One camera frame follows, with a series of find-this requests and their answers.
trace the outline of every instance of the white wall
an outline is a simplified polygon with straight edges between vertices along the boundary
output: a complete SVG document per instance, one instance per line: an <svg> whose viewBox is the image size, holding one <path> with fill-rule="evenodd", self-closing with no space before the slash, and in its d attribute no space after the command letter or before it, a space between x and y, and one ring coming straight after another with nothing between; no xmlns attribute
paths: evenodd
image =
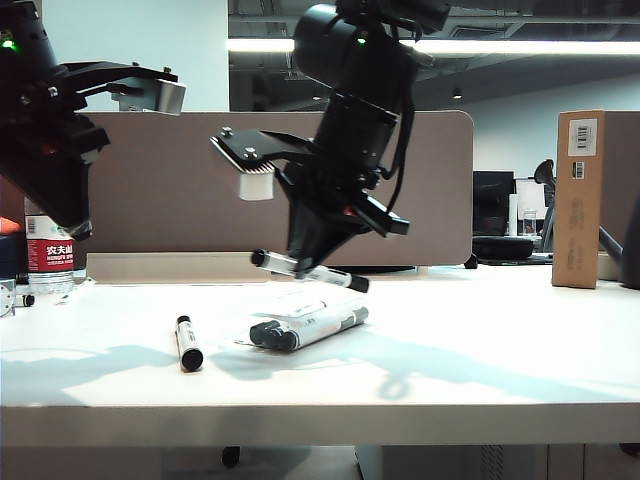
<svg viewBox="0 0 640 480"><path fill-rule="evenodd" d="M545 158L556 161L560 112L639 110L640 75L469 103L461 109L474 121L474 170L514 170L516 177L528 177Z"/></svg>
<svg viewBox="0 0 640 480"><path fill-rule="evenodd" d="M185 111L228 111L226 0L44 0L43 20L59 62L137 61L187 84ZM89 109L117 110L110 94Z"/></svg>

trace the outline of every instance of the ceiling light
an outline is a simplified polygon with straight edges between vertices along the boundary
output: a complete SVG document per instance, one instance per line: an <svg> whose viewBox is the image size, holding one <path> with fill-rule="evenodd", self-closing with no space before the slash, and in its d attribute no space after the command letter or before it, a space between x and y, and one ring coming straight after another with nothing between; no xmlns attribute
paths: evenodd
<svg viewBox="0 0 640 480"><path fill-rule="evenodd" d="M640 42L524 40L402 40L430 55L640 55ZM230 52L293 52L290 38L230 38Z"/></svg>
<svg viewBox="0 0 640 480"><path fill-rule="evenodd" d="M293 52L292 38L229 38L227 49L230 52L278 53Z"/></svg>

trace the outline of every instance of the gray partition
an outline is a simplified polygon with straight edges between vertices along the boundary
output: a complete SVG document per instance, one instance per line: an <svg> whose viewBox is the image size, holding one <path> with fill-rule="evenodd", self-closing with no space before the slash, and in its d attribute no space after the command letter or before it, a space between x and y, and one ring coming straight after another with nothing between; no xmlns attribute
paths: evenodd
<svg viewBox="0 0 640 480"><path fill-rule="evenodd" d="M237 198L235 174L209 137L223 126L311 137L321 113L94 113L112 141L92 167L94 236L84 252L286 251L288 202ZM394 211L411 220L406 237L361 235L332 265L445 265L471 252L473 125L462 112L416 114L405 184ZM389 163L393 146L386 153ZM382 203L394 181L373 194Z"/></svg>

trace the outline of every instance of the barcode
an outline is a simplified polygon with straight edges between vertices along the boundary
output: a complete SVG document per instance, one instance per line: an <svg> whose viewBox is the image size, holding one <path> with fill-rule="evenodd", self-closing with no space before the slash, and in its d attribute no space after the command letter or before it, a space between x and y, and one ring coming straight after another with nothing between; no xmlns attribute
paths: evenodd
<svg viewBox="0 0 640 480"><path fill-rule="evenodd" d="M586 149L589 146L589 127L578 127L578 133L576 135L576 147L579 149Z"/></svg>
<svg viewBox="0 0 640 480"><path fill-rule="evenodd" d="M35 234L36 233L36 219L35 218L27 218L27 233Z"/></svg>
<svg viewBox="0 0 640 480"><path fill-rule="evenodd" d="M573 162L573 178L584 179L584 162Z"/></svg>

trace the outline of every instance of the marker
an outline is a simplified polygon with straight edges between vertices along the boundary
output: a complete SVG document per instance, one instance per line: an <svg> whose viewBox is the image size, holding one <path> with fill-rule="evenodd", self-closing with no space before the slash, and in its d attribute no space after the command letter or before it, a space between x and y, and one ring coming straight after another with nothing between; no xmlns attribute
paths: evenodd
<svg viewBox="0 0 640 480"><path fill-rule="evenodd" d="M31 294L16 294L16 302L15 302L15 306L16 307L30 307L32 306L34 303L36 303L36 297L34 297Z"/></svg>
<svg viewBox="0 0 640 480"><path fill-rule="evenodd" d="M249 338L259 347L292 352L347 328L361 325L368 315L369 311L365 307L356 310L349 304L329 307L301 317L259 323L251 327Z"/></svg>
<svg viewBox="0 0 640 480"><path fill-rule="evenodd" d="M204 356L196 343L196 336L193 334L193 326L191 319L182 315L178 317L176 323L176 340L178 342L178 354L180 355L180 364L187 372L195 372Z"/></svg>
<svg viewBox="0 0 640 480"><path fill-rule="evenodd" d="M298 261L291 257L269 252L267 250L255 250L251 254L251 263L264 270L295 276L295 268ZM369 279L341 272L340 270L335 270L333 268L327 268L323 265L318 265L316 268L311 270L307 273L305 278L350 288L362 293L367 293L369 290Z"/></svg>

